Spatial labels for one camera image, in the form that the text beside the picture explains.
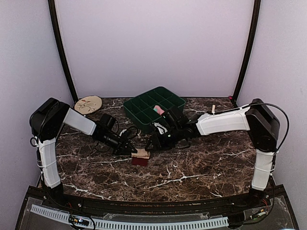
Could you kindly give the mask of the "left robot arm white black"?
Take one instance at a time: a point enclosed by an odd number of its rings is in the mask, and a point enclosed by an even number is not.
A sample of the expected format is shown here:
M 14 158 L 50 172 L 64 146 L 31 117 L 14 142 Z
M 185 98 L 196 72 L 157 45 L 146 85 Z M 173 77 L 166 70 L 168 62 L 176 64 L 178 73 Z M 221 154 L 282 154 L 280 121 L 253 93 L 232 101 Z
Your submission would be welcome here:
M 30 117 L 30 127 L 38 148 L 38 166 L 41 168 L 42 181 L 49 189 L 62 188 L 57 169 L 56 140 L 63 125 L 70 126 L 94 140 L 102 142 L 113 149 L 115 155 L 137 153 L 129 140 L 130 132 L 126 130 L 119 135 L 113 131 L 116 119 L 103 114 L 100 120 L 93 121 L 72 109 L 68 104 L 55 98 L 45 101 Z

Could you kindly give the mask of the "beige striped sock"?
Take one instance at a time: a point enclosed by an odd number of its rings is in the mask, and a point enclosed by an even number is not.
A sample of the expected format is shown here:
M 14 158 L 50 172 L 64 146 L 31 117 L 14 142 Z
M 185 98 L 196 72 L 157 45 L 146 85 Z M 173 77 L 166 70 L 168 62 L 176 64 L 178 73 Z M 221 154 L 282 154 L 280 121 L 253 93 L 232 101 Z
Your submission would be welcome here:
M 132 165 L 147 166 L 150 158 L 150 152 L 145 149 L 137 149 L 137 153 L 131 154 Z

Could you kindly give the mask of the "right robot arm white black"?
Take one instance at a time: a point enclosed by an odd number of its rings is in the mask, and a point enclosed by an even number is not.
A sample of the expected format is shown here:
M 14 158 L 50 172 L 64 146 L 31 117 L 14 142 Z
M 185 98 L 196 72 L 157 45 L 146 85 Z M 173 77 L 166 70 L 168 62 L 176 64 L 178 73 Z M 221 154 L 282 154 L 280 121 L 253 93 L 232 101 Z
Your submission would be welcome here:
M 188 118 L 173 106 L 162 113 L 166 126 L 156 126 L 146 146 L 146 151 L 171 150 L 182 140 L 210 134 L 244 130 L 254 148 L 256 161 L 251 187 L 245 196 L 245 204 L 255 208 L 265 197 L 265 189 L 275 169 L 280 121 L 269 109 L 272 104 L 254 99 L 242 107 L 221 112 L 211 111 Z

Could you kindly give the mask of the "green compartment tray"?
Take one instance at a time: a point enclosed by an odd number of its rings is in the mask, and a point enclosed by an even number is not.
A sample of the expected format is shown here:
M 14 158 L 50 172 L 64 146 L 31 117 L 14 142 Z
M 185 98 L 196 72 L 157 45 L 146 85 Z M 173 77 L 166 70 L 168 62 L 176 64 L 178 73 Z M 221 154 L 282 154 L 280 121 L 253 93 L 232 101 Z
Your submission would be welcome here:
M 144 134 L 150 134 L 154 130 L 153 123 L 166 126 L 163 117 L 154 110 L 156 106 L 159 106 L 163 111 L 173 106 L 182 111 L 185 104 L 186 101 L 183 98 L 169 89 L 159 86 L 125 101 L 123 106 L 126 117 Z

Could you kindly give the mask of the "pink patterned sock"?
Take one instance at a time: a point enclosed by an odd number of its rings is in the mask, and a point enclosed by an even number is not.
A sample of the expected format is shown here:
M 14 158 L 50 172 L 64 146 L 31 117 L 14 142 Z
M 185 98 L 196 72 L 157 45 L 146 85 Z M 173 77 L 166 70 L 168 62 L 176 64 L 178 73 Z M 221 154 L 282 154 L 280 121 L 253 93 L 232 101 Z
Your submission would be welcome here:
M 156 111 L 159 115 L 162 115 L 165 111 L 158 105 L 155 105 L 153 108 L 154 111 Z

